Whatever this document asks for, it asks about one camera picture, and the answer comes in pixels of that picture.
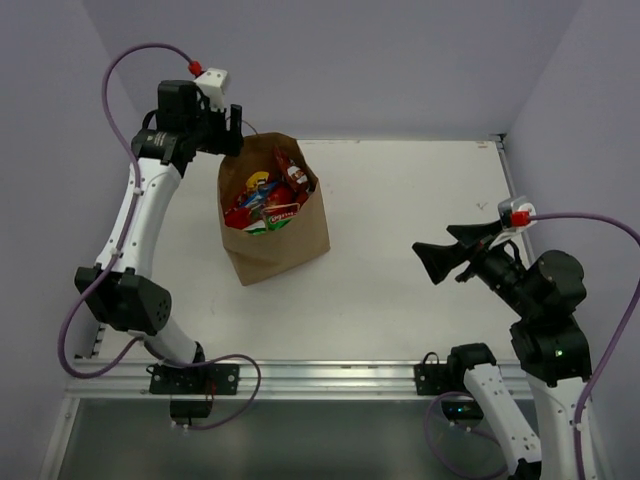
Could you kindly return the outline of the yellow M&M's packet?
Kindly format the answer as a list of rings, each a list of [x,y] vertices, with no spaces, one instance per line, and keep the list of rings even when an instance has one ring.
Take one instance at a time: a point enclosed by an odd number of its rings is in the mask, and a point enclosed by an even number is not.
[[[246,181],[246,188],[249,192],[258,190],[269,183],[270,174],[266,171],[258,171],[252,174]]]

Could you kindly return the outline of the brown paper bag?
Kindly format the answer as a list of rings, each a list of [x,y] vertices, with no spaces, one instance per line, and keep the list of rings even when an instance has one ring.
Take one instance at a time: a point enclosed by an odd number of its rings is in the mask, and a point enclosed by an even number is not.
[[[307,171],[314,183],[311,195],[299,213],[279,230],[251,235],[244,229],[227,227],[224,214],[247,190],[246,181],[252,174],[266,171],[270,174],[269,183],[287,184],[274,158],[274,147],[280,147]],[[217,195],[222,244],[244,286],[284,273],[330,250],[320,180],[307,164],[298,141],[293,137],[276,132],[247,137],[239,156],[226,156],[222,160]]]

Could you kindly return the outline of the blue M&M's packet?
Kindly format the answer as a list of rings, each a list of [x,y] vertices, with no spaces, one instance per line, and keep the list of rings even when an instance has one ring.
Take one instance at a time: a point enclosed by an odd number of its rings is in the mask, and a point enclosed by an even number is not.
[[[255,209],[263,205],[268,195],[278,185],[277,182],[259,184],[254,190],[245,190],[236,198],[238,208]]]

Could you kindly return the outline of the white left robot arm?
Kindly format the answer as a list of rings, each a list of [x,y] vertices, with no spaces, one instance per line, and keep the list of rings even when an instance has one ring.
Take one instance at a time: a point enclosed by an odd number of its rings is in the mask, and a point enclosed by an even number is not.
[[[133,163],[109,240],[74,279],[100,323],[140,338],[154,356],[176,364],[172,379],[189,393],[207,383],[204,353],[172,318],[170,292],[152,281],[153,258],[168,206],[196,154],[241,151],[242,108],[224,105],[226,84],[219,70],[159,84],[157,107],[131,141]]]

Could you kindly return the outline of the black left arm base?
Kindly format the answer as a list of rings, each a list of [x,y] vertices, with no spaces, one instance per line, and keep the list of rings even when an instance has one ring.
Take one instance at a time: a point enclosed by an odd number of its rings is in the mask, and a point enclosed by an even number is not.
[[[149,365],[146,372],[151,376],[149,392],[171,397],[171,420],[192,425],[194,420],[206,419],[211,414],[217,394],[233,396],[237,393],[240,366],[214,364],[175,368],[156,363]]]

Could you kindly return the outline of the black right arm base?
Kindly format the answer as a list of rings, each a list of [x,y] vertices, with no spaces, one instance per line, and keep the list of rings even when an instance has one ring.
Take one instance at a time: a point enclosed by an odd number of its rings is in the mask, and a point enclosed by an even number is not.
[[[413,379],[418,396],[436,397],[443,393],[466,389],[454,380],[446,363],[440,361],[435,352],[428,352],[413,366]],[[442,414],[449,421],[477,424],[484,415],[476,401],[463,398],[448,398],[441,401]]]

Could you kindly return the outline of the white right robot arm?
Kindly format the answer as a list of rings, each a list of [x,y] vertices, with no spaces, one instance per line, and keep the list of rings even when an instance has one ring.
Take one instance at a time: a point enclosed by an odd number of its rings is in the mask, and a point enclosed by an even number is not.
[[[422,242],[412,249],[434,284],[464,265],[458,282],[477,277],[519,317],[511,344],[532,392],[537,415],[531,428],[489,347],[451,349],[445,379],[457,395],[479,405],[501,448],[512,479],[595,479],[591,431],[580,418],[580,395],[592,376],[588,342],[573,313],[585,299],[584,270],[573,256],[544,252],[525,266],[500,222],[450,225],[452,245]]]

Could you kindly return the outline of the dark red Dove chocolate bag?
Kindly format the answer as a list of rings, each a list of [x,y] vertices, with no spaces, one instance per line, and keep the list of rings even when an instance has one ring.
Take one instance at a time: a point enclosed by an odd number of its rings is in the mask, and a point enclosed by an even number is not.
[[[291,159],[286,159],[282,164],[283,177],[288,185],[296,193],[307,191],[309,178],[306,172]]]

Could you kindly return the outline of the red Doritos bag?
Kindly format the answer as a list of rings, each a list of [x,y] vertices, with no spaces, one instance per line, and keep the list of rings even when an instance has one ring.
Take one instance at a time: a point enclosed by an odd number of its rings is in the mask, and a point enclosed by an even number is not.
[[[284,181],[294,192],[294,202],[304,205],[314,187],[310,175],[280,147],[274,147],[273,154]]]

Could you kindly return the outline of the red snack bag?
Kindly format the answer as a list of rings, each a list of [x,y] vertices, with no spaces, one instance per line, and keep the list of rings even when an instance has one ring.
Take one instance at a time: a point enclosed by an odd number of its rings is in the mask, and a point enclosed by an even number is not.
[[[224,214],[225,225],[243,230],[259,218],[264,207],[295,203],[293,190],[284,182],[277,183],[278,185],[268,195],[264,204],[255,209],[238,208],[235,200],[234,205]]]

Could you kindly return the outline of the green Chuba cassava bag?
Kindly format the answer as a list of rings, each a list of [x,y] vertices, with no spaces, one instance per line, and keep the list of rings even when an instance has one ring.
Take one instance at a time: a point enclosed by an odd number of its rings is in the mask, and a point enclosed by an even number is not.
[[[244,228],[251,235],[260,235],[283,228],[291,221],[301,208],[299,203],[266,206],[260,212],[259,218]]]

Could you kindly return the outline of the aluminium front mounting rail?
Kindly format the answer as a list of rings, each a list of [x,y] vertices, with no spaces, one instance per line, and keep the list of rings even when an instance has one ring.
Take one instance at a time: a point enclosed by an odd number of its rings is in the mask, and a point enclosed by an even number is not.
[[[95,379],[71,378],[64,392],[77,399],[143,399],[151,395],[151,358],[129,359]],[[415,361],[261,361],[261,377],[240,364],[238,400],[257,391],[259,400],[414,400]]]

